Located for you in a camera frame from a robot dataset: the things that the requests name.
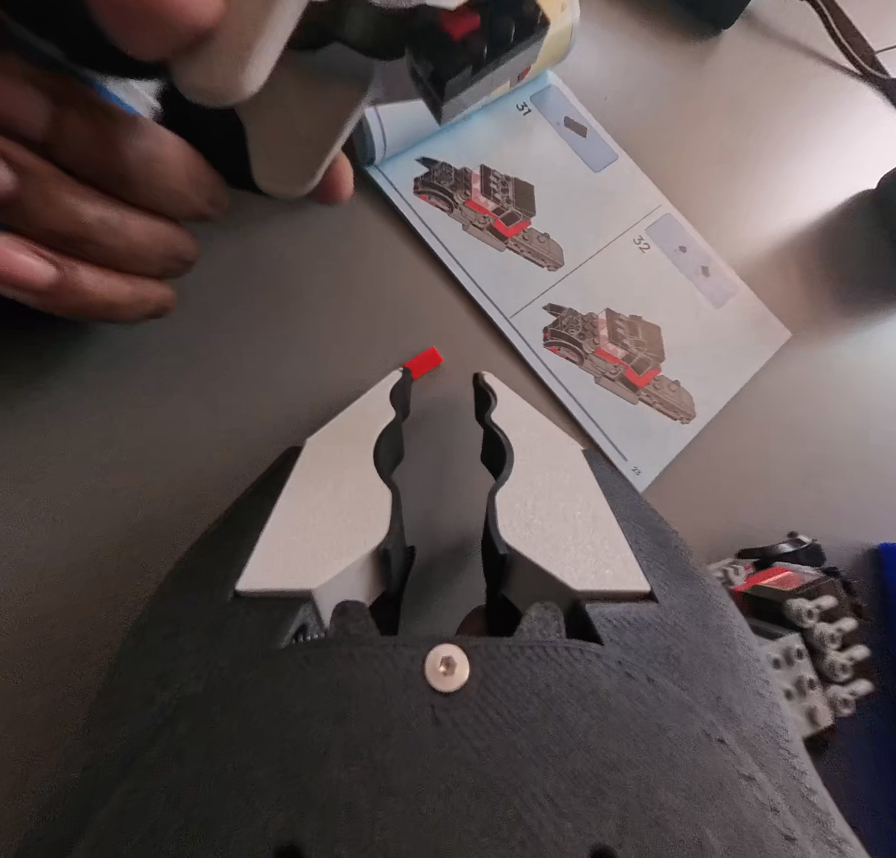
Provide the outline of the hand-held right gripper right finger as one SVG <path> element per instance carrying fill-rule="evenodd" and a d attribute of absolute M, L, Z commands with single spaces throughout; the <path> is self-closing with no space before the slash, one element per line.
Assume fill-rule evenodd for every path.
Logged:
<path fill-rule="evenodd" d="M 481 547 L 487 617 L 550 602 L 570 618 L 589 603 L 650 598 L 580 444 L 490 372 L 474 375 L 473 391 L 494 480 Z"/>

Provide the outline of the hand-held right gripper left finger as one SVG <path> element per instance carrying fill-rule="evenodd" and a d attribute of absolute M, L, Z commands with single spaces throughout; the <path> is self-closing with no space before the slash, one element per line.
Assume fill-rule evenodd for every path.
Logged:
<path fill-rule="evenodd" d="M 412 566 L 394 474 L 404 457 L 413 376 L 388 373 L 299 450 L 238 578 L 241 596 L 399 604 Z"/>

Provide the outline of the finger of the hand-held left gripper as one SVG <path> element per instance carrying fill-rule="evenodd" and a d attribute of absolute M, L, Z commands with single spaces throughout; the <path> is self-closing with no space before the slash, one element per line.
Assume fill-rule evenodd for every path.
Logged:
<path fill-rule="evenodd" d="M 261 90 L 238 104 L 263 194 L 307 196 L 367 108 L 416 98 L 406 54 L 419 19 L 419 8 L 307 7 Z"/>
<path fill-rule="evenodd" d="M 199 105 L 236 105 L 252 98 L 311 1 L 329 0 L 225 0 L 211 35 L 170 64 L 170 79 Z"/>

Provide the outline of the small grey red brick assembly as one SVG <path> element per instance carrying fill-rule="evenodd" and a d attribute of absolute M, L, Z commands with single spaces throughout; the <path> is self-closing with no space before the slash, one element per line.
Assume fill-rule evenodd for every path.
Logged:
<path fill-rule="evenodd" d="M 532 70 L 550 29 L 538 0 L 468 0 L 416 13 L 406 44 L 410 78 L 439 125 Z"/>

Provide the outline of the grey desk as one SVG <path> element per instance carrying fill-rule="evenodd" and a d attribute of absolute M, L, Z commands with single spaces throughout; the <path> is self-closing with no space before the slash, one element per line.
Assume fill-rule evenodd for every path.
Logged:
<path fill-rule="evenodd" d="M 894 249 L 873 190 L 894 108 L 815 16 L 724 35 L 668 0 L 581 0 L 578 100 L 791 332 L 647 489 L 695 561 L 797 530 L 841 566 L 894 538 Z M 172 315 L 88 326 L 2 304 L 2 856 L 173 565 L 287 447 L 431 346 L 399 469 L 418 549 L 402 632 L 484 595 L 491 477 L 472 376 L 581 429 L 370 181 L 320 208 L 232 194 Z"/>

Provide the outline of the person's left hand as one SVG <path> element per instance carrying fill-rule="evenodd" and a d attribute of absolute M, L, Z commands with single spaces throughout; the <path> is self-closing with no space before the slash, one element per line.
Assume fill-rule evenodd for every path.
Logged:
<path fill-rule="evenodd" d="M 225 0 L 85 0 L 111 42 L 166 62 L 210 34 Z M 2 36 L 1 295 L 70 320 L 169 314 L 221 216 L 224 181 L 163 126 L 48 70 Z"/>

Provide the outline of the toy brick vehicle model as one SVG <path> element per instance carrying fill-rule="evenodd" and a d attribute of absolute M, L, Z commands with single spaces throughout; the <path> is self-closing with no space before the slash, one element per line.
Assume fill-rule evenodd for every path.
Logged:
<path fill-rule="evenodd" d="M 867 613 L 812 538 L 745 548 L 707 569 L 747 622 L 798 736 L 828 738 L 876 690 Z"/>

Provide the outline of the brick instruction booklet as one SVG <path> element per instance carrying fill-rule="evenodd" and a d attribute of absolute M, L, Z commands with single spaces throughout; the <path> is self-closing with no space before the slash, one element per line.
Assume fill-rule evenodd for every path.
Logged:
<path fill-rule="evenodd" d="M 790 339 L 553 72 L 578 0 L 538 0 L 546 47 L 438 124 L 367 109 L 361 165 L 642 492 Z"/>

